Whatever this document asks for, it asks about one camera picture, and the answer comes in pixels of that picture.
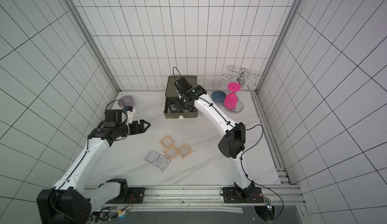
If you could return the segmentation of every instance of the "purple bowl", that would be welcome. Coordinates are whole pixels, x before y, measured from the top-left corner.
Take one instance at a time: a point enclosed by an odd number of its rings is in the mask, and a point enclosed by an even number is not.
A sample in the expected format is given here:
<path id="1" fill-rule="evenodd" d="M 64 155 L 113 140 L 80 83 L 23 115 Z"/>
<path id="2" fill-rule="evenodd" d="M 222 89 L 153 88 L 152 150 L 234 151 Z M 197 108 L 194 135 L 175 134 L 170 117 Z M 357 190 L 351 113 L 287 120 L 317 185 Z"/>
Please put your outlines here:
<path id="1" fill-rule="evenodd" d="M 131 106 L 131 107 L 134 107 L 134 99 L 132 96 L 123 96 L 120 98 L 121 101 L 118 101 L 119 103 L 119 106 L 124 108 L 125 106 Z"/>

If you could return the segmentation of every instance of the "wooden square frame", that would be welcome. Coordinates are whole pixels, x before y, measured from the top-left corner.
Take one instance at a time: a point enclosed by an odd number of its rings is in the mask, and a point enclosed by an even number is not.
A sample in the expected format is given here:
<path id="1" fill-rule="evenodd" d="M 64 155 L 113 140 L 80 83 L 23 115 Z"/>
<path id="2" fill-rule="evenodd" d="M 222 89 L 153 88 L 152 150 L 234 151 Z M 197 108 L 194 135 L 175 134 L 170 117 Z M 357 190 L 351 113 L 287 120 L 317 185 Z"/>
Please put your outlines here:
<path id="1" fill-rule="evenodd" d="M 189 151 L 187 154 L 182 155 L 182 154 L 180 153 L 180 149 L 182 149 L 182 148 L 184 148 L 184 147 L 187 147 L 190 151 Z M 183 145 L 181 145 L 180 147 L 177 148 L 177 152 L 180 154 L 181 158 L 184 159 L 185 157 L 187 157 L 188 155 L 190 155 L 190 154 L 192 153 L 192 149 L 190 148 L 190 146 L 188 146 L 187 143 L 185 143 L 185 144 L 183 144 Z"/>
<path id="2" fill-rule="evenodd" d="M 167 151 L 168 150 L 170 150 L 170 149 L 174 149 L 175 151 L 176 151 L 176 154 L 174 154 L 172 157 L 168 157 L 168 155 L 167 155 Z M 179 155 L 179 152 L 177 151 L 177 149 L 175 148 L 175 146 L 173 146 L 173 145 L 170 145 L 169 147 L 167 147 L 166 149 L 164 149 L 164 151 L 163 151 L 163 153 L 164 153 L 164 156 L 169 160 L 169 161 L 171 161 L 174 157 L 176 157 L 177 155 Z"/>
<path id="3" fill-rule="evenodd" d="M 167 140 L 167 139 L 171 140 L 171 144 L 169 144 L 168 146 L 164 146 L 163 142 L 164 142 L 165 140 Z M 170 137 L 170 135 L 166 135 L 163 139 L 160 140 L 159 143 L 162 145 L 162 147 L 163 147 L 164 149 L 167 149 L 167 148 L 169 148 L 171 145 L 173 145 L 173 144 L 175 143 L 175 141 Z"/>

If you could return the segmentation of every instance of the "square frame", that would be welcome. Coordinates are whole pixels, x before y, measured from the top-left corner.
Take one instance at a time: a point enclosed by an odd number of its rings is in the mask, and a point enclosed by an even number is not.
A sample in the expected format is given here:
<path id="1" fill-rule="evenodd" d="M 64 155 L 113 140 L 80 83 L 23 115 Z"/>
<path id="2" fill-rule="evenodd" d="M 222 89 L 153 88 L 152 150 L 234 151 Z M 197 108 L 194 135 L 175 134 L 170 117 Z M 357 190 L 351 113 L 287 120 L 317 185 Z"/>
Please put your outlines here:
<path id="1" fill-rule="evenodd" d="M 180 149 L 182 149 L 182 148 L 184 148 L 184 147 L 187 147 L 187 148 L 190 150 L 190 151 L 189 151 L 187 154 L 185 154 L 185 155 L 181 154 L 181 152 L 180 152 Z M 187 143 L 184 143 L 183 145 L 181 145 L 180 147 L 177 148 L 177 152 L 180 154 L 181 158 L 184 159 L 185 157 L 187 157 L 188 155 L 190 155 L 190 154 L 192 153 L 192 149 L 190 148 L 190 146 L 188 146 Z"/>
<path id="2" fill-rule="evenodd" d="M 156 159 L 155 159 L 153 162 L 147 160 L 147 157 L 148 157 L 150 154 L 156 154 L 156 155 L 157 155 Z M 147 163 L 150 164 L 150 165 L 154 165 L 154 163 L 156 163 L 156 161 L 157 161 L 157 159 L 158 159 L 159 157 L 160 157 L 160 154 L 159 154 L 159 153 L 157 153 L 157 152 L 155 152 L 155 151 L 153 151 L 153 150 L 149 150 L 149 152 L 148 152 L 148 153 L 145 155 L 145 157 L 144 157 L 144 161 L 147 162 Z"/>
<path id="3" fill-rule="evenodd" d="M 166 152 L 167 152 L 168 150 L 170 150 L 170 149 L 174 149 L 174 150 L 176 151 L 176 154 L 174 154 L 172 157 L 168 157 L 168 155 L 166 154 Z M 166 157 L 169 161 L 171 161 L 174 157 L 176 157 L 177 155 L 179 155 L 179 152 L 177 151 L 177 149 L 175 148 L 174 145 L 170 145 L 169 147 L 167 147 L 166 149 L 164 149 L 163 153 L 164 153 L 165 157 Z"/>
<path id="4" fill-rule="evenodd" d="M 168 146 L 165 146 L 165 145 L 163 144 L 163 142 L 164 142 L 165 140 L 167 140 L 167 139 L 171 140 L 171 144 L 169 144 Z M 163 147 L 164 149 L 167 149 L 167 148 L 169 148 L 171 145 L 173 145 L 173 144 L 175 143 L 175 141 L 170 137 L 170 135 L 166 135 L 163 139 L 161 139 L 161 140 L 159 141 L 159 143 L 162 145 L 162 147 Z"/>
<path id="5" fill-rule="evenodd" d="M 161 159 L 165 159 L 166 161 L 168 161 L 168 163 L 166 164 L 166 166 L 162 169 L 162 168 L 160 168 L 159 166 L 157 166 L 157 162 L 158 161 L 160 161 Z M 163 156 L 163 155 L 160 155 L 160 157 L 156 160 L 156 162 L 154 162 L 154 167 L 156 167 L 158 170 L 160 170 L 161 172 L 164 172 L 166 169 L 167 169 L 167 167 L 169 166 L 169 164 L 171 163 L 171 161 L 170 160 L 168 160 L 165 156 Z"/>

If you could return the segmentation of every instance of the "metal box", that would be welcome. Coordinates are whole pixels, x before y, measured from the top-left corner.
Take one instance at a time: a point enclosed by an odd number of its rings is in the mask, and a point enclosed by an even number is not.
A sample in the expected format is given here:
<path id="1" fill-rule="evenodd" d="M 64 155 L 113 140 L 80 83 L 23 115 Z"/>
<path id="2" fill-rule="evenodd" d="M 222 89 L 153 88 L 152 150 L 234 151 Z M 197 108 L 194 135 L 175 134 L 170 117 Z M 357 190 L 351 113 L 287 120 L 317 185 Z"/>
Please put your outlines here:
<path id="1" fill-rule="evenodd" d="M 192 86 L 197 85 L 197 77 L 196 76 L 184 76 L 188 83 Z M 176 82 L 174 76 L 168 77 L 167 87 L 165 90 L 165 105 L 164 105 L 164 116 L 167 119 L 179 118 L 180 115 L 184 116 L 184 118 L 195 118 L 197 117 L 197 109 L 191 112 L 181 112 L 181 113 L 171 113 L 168 104 L 175 102 L 175 99 L 179 99 L 179 95 L 177 94 L 176 87 L 173 85 Z"/>

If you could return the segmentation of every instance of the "box lid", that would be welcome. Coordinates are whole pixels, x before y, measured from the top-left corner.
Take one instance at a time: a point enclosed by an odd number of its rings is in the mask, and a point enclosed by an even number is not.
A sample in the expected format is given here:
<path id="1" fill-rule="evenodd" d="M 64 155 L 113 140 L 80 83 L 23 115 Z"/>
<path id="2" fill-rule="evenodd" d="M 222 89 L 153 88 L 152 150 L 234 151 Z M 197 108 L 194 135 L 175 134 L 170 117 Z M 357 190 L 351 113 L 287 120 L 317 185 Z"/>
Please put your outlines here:
<path id="1" fill-rule="evenodd" d="M 197 85 L 197 76 L 189 75 L 184 77 L 190 85 L 192 86 Z M 173 85 L 176 82 L 176 80 L 173 75 L 168 77 L 167 88 L 165 90 L 165 97 L 179 97 L 176 91 L 176 87 Z"/>

